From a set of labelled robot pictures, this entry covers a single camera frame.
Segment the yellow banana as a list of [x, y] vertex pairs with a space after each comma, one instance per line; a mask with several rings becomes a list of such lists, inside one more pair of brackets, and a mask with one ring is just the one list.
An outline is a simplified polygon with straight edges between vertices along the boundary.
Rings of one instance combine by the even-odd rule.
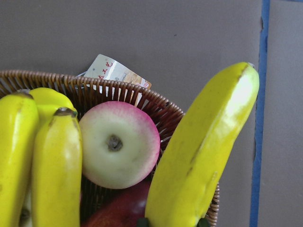
[[37, 132], [31, 205], [35, 227], [80, 226], [82, 138], [76, 113], [60, 107]]
[[17, 227], [27, 186], [39, 116], [25, 92], [0, 100], [0, 225]]
[[51, 119], [60, 107], [67, 107], [77, 113], [70, 99], [54, 89], [39, 87], [31, 89], [29, 93], [35, 100], [38, 109], [39, 127]]
[[160, 158], [148, 193], [151, 227], [195, 227], [206, 216], [259, 90], [248, 62], [231, 65], [195, 98]]

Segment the basket paper price tag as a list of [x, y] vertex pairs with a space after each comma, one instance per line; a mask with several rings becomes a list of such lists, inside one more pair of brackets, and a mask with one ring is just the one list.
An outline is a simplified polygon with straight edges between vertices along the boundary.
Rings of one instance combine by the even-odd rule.
[[147, 89], [152, 86], [149, 81], [131, 71], [123, 64], [102, 54], [99, 54], [94, 59], [85, 72], [77, 76], [131, 83]]

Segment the pink white peach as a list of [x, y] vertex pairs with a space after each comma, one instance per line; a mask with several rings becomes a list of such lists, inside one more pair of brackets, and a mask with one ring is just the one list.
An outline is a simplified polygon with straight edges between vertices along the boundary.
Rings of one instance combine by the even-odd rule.
[[148, 114], [119, 101], [101, 103], [80, 120], [82, 172], [93, 183], [124, 189], [142, 181], [160, 153], [160, 135]]

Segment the red apple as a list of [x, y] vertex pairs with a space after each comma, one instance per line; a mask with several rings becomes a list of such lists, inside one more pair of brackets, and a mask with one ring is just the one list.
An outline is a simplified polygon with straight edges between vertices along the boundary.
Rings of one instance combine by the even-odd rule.
[[144, 217], [150, 181], [142, 181], [122, 190], [96, 211], [83, 227], [148, 227]]

